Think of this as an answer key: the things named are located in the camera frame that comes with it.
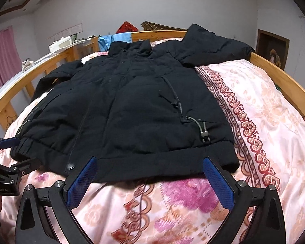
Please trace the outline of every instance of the bed sheet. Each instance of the bed sheet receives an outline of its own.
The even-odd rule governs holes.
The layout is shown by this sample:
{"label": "bed sheet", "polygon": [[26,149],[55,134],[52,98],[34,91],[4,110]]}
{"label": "bed sheet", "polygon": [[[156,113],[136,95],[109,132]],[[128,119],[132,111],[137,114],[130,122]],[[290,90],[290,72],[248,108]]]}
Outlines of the bed sheet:
{"label": "bed sheet", "polygon": [[[83,62],[105,54],[96,52]],[[276,186],[284,211],[286,242],[295,243],[305,229],[305,122],[269,76],[246,60],[196,67],[196,71],[232,126],[240,161],[233,176],[255,187]],[[45,96],[22,112],[5,138],[15,136]],[[9,153],[10,149],[0,151],[0,164],[15,164]],[[64,177],[37,170],[22,178],[20,191],[30,183],[41,188],[56,180]],[[20,197],[2,198],[1,232],[11,244],[19,203]],[[67,243],[50,208],[48,212],[59,240]],[[244,236],[252,212],[250,208],[233,243]],[[95,244],[196,244],[208,243],[228,211],[207,179],[201,177],[156,183],[92,183],[73,213]]]}

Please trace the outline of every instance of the pink curtain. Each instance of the pink curtain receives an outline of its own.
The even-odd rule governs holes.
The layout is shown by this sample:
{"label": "pink curtain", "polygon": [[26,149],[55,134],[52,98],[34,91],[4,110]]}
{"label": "pink curtain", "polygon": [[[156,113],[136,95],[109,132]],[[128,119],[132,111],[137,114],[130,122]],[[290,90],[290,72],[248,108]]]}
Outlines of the pink curtain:
{"label": "pink curtain", "polygon": [[21,71],[12,26],[0,31],[0,87]]}

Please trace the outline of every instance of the wooden bed frame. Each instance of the wooden bed frame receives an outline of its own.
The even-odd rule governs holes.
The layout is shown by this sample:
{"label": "wooden bed frame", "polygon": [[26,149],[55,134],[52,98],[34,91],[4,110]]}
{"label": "wooden bed frame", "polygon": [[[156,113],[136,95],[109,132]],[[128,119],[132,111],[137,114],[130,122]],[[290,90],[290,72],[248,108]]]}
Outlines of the wooden bed frame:
{"label": "wooden bed frame", "polygon": [[[132,41],[146,40],[157,41],[167,38],[183,38],[186,31],[141,31],[132,33]],[[84,57],[85,55],[99,51],[98,38],[87,40],[85,45],[78,44],[57,53],[53,57],[47,58],[46,61],[35,65],[26,72],[20,72],[0,88],[0,125],[7,130],[13,121],[17,119],[17,114],[12,107],[11,99],[23,88],[30,97],[34,94],[32,80],[38,75],[48,74],[57,67],[60,61],[71,62]],[[305,90],[283,70],[252,53],[250,62],[263,70],[269,75],[272,81],[277,84],[284,97],[305,116]]]}

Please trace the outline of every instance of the blue towel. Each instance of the blue towel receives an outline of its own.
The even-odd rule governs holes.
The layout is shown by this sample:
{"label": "blue towel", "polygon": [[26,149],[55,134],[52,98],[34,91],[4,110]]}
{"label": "blue towel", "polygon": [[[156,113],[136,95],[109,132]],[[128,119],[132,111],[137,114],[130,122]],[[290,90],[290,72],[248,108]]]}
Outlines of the blue towel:
{"label": "blue towel", "polygon": [[131,43],[132,42],[131,32],[119,33],[115,35],[103,36],[98,38],[98,45],[100,51],[108,51],[113,41],[124,41]]}

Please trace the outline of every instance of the wall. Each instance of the wall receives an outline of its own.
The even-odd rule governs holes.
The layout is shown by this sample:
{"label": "wall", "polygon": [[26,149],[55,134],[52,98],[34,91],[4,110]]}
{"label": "wall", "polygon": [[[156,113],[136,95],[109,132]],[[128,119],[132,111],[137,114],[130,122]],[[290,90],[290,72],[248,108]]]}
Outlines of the wall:
{"label": "wall", "polygon": [[83,24],[80,37],[115,33],[124,21],[141,28],[145,20],[188,28],[199,24],[217,35],[254,46],[257,0],[49,0],[34,12],[41,55],[55,33]]}
{"label": "wall", "polygon": [[[31,58],[32,60],[37,60],[40,58],[40,53],[37,49],[34,25],[33,25],[33,15],[24,15],[21,17],[10,19],[4,23],[0,24],[0,30],[7,28],[12,25],[14,30],[15,45],[21,61]],[[41,76],[33,80],[34,86],[37,85]],[[19,92],[11,100],[11,104],[15,109],[17,115],[19,115],[25,107],[29,104],[30,98],[25,91]],[[0,126],[0,137],[4,136],[4,131]]]}
{"label": "wall", "polygon": [[285,72],[305,88],[305,16],[293,0],[258,0],[258,29],[288,38]]}

